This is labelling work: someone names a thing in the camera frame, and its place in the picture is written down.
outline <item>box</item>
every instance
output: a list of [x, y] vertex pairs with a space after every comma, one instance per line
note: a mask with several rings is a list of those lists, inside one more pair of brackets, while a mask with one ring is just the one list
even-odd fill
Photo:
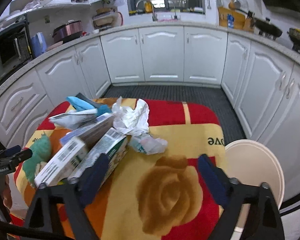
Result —
[[114, 115], [105, 113], [86, 125], [66, 134], [60, 139], [61, 145], [65, 145], [72, 137], [77, 136], [91, 149], [98, 140], [112, 127]]
[[110, 128], [91, 149], [86, 158], [78, 165], [69, 178], [79, 178], [84, 170], [93, 166], [101, 153], [104, 153], [109, 158], [110, 163], [106, 176], [101, 183], [102, 186], [112, 171], [117, 167], [120, 160], [125, 156], [127, 143], [128, 139], [126, 135], [119, 133], [114, 128]]
[[75, 170], [87, 153], [86, 144], [80, 138], [71, 138], [34, 178], [35, 184], [37, 186], [41, 183], [46, 183], [47, 186], [57, 185]]

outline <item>cabinet door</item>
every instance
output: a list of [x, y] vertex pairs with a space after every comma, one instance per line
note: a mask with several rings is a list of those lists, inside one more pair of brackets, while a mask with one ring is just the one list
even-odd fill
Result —
[[280, 162], [285, 181], [284, 200], [300, 193], [300, 66], [293, 68], [285, 95], [258, 141]]
[[248, 139], [257, 140], [282, 99], [293, 61], [252, 42], [247, 69], [234, 110]]
[[233, 107], [238, 99], [244, 73], [246, 72], [250, 45], [250, 40], [229, 33], [221, 87]]
[[7, 148], [15, 145], [20, 145], [21, 147], [26, 146], [26, 143], [37, 130], [38, 126], [52, 110], [53, 105], [47, 95], [45, 95], [19, 125], [18, 129], [9, 140]]
[[49, 57], [35, 68], [53, 106], [79, 92], [92, 98], [74, 47]]
[[45, 95], [46, 91], [38, 74], [32, 69], [15, 81], [0, 96], [0, 141], [5, 147], [29, 112], [42, 101]]
[[228, 33], [185, 27], [185, 82], [221, 84]]
[[183, 82], [183, 27], [142, 28], [139, 34], [146, 81]]
[[111, 84], [100, 38], [81, 42], [75, 49], [92, 98], [99, 98]]
[[137, 29], [103, 35], [101, 42], [112, 83], [145, 81]]

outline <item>floor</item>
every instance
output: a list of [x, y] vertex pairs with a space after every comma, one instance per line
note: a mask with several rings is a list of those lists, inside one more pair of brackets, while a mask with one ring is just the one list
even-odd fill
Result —
[[186, 86], [110, 86], [103, 95], [105, 98], [119, 96], [123, 98], [186, 101], [204, 105], [217, 115], [226, 144], [246, 138], [237, 115], [222, 89]]

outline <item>table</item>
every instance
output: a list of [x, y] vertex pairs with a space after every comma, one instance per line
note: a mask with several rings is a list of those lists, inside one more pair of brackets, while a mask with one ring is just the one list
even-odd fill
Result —
[[[122, 100], [135, 107], [137, 99]], [[163, 154], [144, 155], [128, 149], [112, 175], [85, 208], [97, 235], [102, 239], [207, 239], [219, 218], [213, 201], [196, 170], [197, 158], [206, 153], [225, 169], [222, 129], [207, 107], [186, 103], [145, 100], [150, 109], [152, 135], [168, 141]], [[97, 99], [109, 107], [116, 98]], [[68, 102], [48, 117], [73, 109]], [[52, 144], [52, 156], [61, 148], [59, 139], [68, 129], [55, 128], [48, 117], [32, 135], [30, 147], [43, 132]], [[29, 205], [35, 189], [28, 183], [22, 165], [14, 173], [18, 190]], [[63, 206], [59, 215], [67, 236], [74, 238]]]

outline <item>faucet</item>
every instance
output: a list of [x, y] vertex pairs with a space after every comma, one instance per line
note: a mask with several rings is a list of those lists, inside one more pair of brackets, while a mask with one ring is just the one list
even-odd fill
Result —
[[176, 5], [174, 3], [174, 1], [172, 0], [168, 0], [168, 2], [172, 2], [173, 3], [173, 7], [174, 7], [174, 20], [178, 20], [178, 16], [177, 16], [177, 13], [176, 13]]
[[[138, 5], [141, 1], [144, 1], [144, 0], [139, 0], [136, 4], [136, 9], [138, 8]], [[157, 14], [154, 14], [154, 6], [153, 6], [153, 3], [151, 1], [149, 1], [152, 5], [152, 21], [153, 22], [157, 22], [158, 21], [158, 18], [157, 18]]]

